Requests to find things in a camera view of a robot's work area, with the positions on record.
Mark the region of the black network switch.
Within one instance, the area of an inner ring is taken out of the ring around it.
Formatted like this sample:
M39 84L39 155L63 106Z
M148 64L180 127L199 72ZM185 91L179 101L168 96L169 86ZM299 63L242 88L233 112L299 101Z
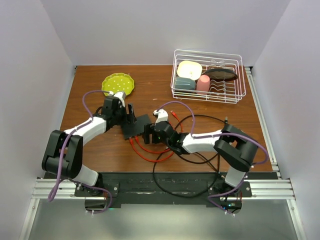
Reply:
M121 126L122 135L125 140L141 136L144 133L145 125L150 124L151 120L147 114L136 117L133 123L126 123Z

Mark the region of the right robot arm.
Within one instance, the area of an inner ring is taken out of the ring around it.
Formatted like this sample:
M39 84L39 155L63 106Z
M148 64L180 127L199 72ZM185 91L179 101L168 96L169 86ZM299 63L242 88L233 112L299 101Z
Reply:
M149 123L144 126L145 144L163 143L176 155L199 152L215 152L228 164L229 170L223 183L223 192L230 197L240 190L240 183L254 164L259 143L230 124L214 132L192 134L177 132L168 121Z

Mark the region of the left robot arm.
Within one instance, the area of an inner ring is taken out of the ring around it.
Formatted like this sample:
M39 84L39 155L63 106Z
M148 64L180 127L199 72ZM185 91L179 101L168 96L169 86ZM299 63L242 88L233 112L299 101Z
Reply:
M99 196L104 184L99 181L98 172L83 164L83 147L114 126L125 126L136 121L133 104L126 105L123 98L108 96L100 113L96 112L87 121L71 129L51 132L41 164L44 171L56 175L56 183L48 200L53 201L63 179L80 183L92 196Z

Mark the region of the yellow-green plate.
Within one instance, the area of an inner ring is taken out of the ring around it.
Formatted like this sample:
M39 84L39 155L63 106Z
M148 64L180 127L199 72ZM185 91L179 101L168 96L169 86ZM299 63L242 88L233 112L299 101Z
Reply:
M107 76L101 83L101 90L107 92L124 92L127 96L132 93L135 88L133 78L126 73L113 73Z

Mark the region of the grey-green cup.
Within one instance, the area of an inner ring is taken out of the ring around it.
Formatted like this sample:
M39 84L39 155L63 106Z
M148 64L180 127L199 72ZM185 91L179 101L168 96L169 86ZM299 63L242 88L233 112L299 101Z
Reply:
M190 78L177 76L174 81L174 91L194 91L196 82Z

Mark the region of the pink cup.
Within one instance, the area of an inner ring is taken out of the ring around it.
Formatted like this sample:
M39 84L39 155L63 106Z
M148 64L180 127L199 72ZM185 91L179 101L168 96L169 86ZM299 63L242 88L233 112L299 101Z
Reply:
M196 83L196 92L198 94L206 94L210 89L210 77L208 75L201 75Z

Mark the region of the cream square bowl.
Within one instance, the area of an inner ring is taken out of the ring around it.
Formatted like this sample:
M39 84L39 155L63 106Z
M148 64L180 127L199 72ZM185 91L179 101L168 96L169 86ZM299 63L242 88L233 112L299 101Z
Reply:
M184 60L178 65L176 74L181 78L195 81L202 75L202 66L198 62Z

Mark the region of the dark brown plate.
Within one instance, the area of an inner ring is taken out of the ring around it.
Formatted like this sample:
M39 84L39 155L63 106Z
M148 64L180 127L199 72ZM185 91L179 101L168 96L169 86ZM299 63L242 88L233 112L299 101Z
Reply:
M202 74L209 76L211 80L216 82L230 82L239 78L239 76L233 70L226 68L211 68Z

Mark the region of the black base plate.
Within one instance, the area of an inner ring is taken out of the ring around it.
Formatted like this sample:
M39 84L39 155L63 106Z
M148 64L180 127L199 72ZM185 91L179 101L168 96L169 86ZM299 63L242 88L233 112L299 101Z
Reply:
M214 172L104 172L102 185L87 188L73 182L72 195L85 197L87 210L101 210L124 205L205 205L221 206L231 212L242 208L244 198L254 195L254 180L277 180L274 172L249 173L242 185L231 187Z

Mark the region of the aluminium frame rail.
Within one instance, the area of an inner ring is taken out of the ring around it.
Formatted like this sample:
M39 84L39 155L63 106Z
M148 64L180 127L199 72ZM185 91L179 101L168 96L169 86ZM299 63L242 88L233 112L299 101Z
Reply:
M236 104L175 99L172 97L170 65L78 66L72 83L62 128L68 129L88 118L81 99L84 93L101 87L114 73L134 80L128 101L138 115L151 114L171 101L170 109L180 118L191 112L228 120L272 150L260 111L252 92L252 75L242 67L242 87L246 95ZM203 205L125 204L92 215L85 200L74 196L75 185L65 181L58 198L47 201L52 180L38 179L31 197L20 238L22 240L298 240L305 239L296 197L289 180L278 174L274 156L252 173L252 197L244 198L236 216L223 213L210 202Z

